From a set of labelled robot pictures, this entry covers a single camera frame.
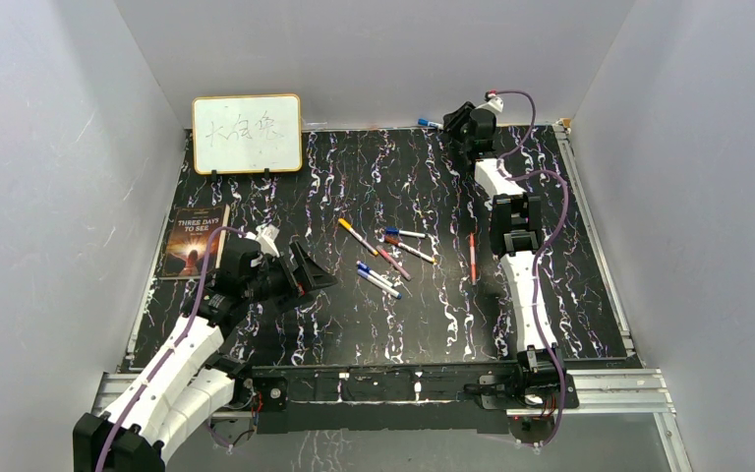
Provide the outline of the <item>dark blue capped marker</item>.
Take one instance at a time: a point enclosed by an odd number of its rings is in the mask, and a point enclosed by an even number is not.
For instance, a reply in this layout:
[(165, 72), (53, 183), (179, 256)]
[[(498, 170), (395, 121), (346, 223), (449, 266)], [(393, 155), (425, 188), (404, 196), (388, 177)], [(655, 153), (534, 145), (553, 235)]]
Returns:
[(389, 286), (392, 286), (392, 282), (383, 277), (382, 275), (378, 274), (376, 271), (372, 270), (368, 265), (361, 261), (357, 261), (357, 267), (358, 269), (363, 270), (364, 272), (373, 275), (376, 279), (380, 280), (381, 282), (388, 284)]

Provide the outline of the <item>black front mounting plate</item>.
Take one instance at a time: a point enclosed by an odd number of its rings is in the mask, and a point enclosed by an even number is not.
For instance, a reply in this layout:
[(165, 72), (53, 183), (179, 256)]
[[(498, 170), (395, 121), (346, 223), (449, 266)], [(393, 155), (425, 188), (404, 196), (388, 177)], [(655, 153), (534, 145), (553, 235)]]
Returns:
[(265, 435), (320, 430), (507, 430), (512, 401), (482, 401), (472, 384), (516, 373), (514, 361), (367, 366), (255, 366)]

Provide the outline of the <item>pink translucent pen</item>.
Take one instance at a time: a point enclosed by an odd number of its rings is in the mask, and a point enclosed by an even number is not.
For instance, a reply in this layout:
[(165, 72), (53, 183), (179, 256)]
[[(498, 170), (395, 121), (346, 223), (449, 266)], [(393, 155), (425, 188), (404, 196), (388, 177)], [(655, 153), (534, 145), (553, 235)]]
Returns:
[(386, 249), (382, 246), (376, 246), (376, 250), (405, 280), (410, 281), (412, 279), (411, 274)]

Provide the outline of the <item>yellow capped marker pen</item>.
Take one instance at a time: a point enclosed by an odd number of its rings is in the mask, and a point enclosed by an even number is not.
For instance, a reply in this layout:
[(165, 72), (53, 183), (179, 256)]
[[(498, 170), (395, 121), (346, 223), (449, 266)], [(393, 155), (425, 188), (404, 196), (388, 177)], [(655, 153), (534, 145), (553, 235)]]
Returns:
[(362, 236), (357, 230), (355, 230), (349, 221), (347, 221), (345, 218), (339, 218), (338, 223), (346, 231), (348, 231), (370, 254), (372, 254), (373, 256), (378, 255), (377, 249), (373, 245), (371, 245), (364, 236)]

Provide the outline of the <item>dark paperback book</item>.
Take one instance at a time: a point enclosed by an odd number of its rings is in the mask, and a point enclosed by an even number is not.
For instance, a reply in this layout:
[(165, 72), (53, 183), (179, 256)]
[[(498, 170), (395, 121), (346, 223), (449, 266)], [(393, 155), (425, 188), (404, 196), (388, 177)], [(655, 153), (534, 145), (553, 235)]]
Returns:
[(205, 256), (208, 256), (208, 270), (218, 267), (226, 233), (220, 232), (212, 241), (209, 238), (215, 229), (228, 224), (229, 216), (228, 204), (178, 208), (170, 220), (163, 244), (159, 277), (167, 280), (199, 278)]

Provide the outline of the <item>brown capped yellow-end marker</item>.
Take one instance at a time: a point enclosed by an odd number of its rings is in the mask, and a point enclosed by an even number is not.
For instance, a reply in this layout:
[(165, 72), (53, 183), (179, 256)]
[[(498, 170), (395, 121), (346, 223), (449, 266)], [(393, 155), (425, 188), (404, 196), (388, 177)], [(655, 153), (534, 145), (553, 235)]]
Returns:
[(383, 241), (389, 245), (395, 246), (425, 262), (428, 262), (432, 265), (436, 263), (436, 259), (433, 256), (427, 255), (421, 251), (419, 251), (416, 248), (413, 248), (412, 246), (407, 245), (406, 243), (402, 242), (399, 238), (392, 236), (392, 235), (385, 235), (383, 238)]

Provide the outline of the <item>small blue capped marker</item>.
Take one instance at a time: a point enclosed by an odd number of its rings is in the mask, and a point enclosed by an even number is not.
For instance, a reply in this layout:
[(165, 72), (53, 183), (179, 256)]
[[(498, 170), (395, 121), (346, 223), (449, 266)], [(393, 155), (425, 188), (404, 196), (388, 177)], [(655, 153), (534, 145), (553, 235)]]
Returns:
[(410, 238), (418, 238), (418, 239), (425, 239), (428, 237), (426, 233), (401, 230), (395, 227), (385, 227), (384, 234), (393, 236), (393, 237), (410, 237)]

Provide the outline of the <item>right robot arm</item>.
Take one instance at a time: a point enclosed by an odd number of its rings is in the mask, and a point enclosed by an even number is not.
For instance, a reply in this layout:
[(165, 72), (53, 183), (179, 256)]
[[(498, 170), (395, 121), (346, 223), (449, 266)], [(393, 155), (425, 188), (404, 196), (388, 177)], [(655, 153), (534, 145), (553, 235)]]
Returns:
[[(512, 401), (538, 408), (549, 417), (565, 408), (569, 385), (545, 309), (540, 262), (565, 225), (570, 194), (565, 179), (552, 170), (515, 176), (506, 169), (509, 154), (494, 153), (503, 108), (501, 93), (490, 90), (481, 103), (467, 101), (444, 115), (441, 125), (453, 146), (458, 172), (479, 186), (491, 205), (490, 248), (508, 282), (518, 323), (516, 373), (505, 381), (472, 384), (469, 391), (482, 401)], [(562, 191), (559, 220), (550, 234), (543, 229), (541, 198), (523, 186), (539, 176), (554, 181)]]

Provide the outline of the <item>orange red pen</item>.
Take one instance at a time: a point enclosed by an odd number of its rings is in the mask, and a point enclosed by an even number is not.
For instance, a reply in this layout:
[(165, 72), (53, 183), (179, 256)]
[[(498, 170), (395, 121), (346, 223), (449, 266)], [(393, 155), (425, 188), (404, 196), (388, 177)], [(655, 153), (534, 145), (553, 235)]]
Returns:
[(472, 232), (469, 235), (469, 264), (470, 264), (471, 284), (475, 286), (478, 280), (478, 270), (477, 270), (477, 256), (476, 256), (476, 238), (475, 238), (475, 234)]

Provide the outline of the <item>aluminium front rail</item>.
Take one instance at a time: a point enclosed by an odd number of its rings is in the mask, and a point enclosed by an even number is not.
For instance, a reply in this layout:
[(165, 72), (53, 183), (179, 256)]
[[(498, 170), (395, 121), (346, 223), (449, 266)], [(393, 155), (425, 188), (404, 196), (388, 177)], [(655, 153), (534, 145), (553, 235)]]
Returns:
[(651, 369), (521, 373), (514, 365), (255, 367), (231, 375), (228, 405), (236, 417), (259, 406), (264, 412), (299, 404), (412, 405), (467, 402), (510, 416), (551, 408), (572, 414), (672, 413), (662, 373)]

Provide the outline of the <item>small framed whiteboard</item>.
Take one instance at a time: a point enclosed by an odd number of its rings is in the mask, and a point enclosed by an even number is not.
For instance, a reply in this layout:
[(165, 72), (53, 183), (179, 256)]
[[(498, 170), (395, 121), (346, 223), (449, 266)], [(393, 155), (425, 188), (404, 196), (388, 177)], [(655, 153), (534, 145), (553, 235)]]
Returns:
[(303, 167), (301, 100), (293, 93), (198, 97), (192, 139), (200, 175), (296, 172)]

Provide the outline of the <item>blue capped whiteboard marker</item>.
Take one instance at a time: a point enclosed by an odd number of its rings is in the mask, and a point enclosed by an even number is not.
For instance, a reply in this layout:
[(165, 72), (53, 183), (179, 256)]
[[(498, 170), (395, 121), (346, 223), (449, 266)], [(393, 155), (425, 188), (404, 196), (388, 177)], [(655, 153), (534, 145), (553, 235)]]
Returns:
[(417, 125), (421, 126), (421, 127), (426, 127), (426, 128), (435, 128), (435, 129), (439, 129), (439, 130), (443, 129), (443, 125), (441, 123), (434, 122), (434, 121), (427, 120), (427, 119), (423, 119), (423, 118), (421, 118), (421, 119), (419, 119), (417, 121)]

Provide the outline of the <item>light blue capped marker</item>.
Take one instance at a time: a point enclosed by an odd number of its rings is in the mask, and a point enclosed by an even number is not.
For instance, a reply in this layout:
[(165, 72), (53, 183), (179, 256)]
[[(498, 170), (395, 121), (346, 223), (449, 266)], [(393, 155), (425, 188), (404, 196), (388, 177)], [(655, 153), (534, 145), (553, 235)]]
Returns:
[(357, 272), (358, 272), (358, 274), (362, 278), (368, 280), (369, 283), (371, 283), (372, 285), (376, 286), (377, 288), (379, 288), (380, 290), (382, 290), (384, 293), (388, 294), (392, 298), (397, 299), (397, 300), (400, 300), (402, 298), (402, 294), (400, 292), (398, 292), (397, 290), (395, 290), (390, 285), (388, 285), (388, 284), (380, 281), (373, 274), (371, 274), (369, 272), (366, 272), (366, 271), (364, 271), (362, 269), (358, 269)]

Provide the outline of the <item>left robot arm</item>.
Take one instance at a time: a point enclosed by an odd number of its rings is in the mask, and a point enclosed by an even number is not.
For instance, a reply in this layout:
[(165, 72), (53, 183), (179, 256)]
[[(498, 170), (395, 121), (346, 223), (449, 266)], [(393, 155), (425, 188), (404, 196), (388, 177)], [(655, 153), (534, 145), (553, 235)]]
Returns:
[(101, 413), (84, 414), (73, 435), (77, 471), (163, 471), (179, 446), (218, 409), (242, 409), (257, 392), (248, 368), (221, 358), (224, 340), (252, 306), (292, 310), (337, 284), (298, 242), (278, 253), (262, 235), (238, 233), (219, 267), (145, 369)]

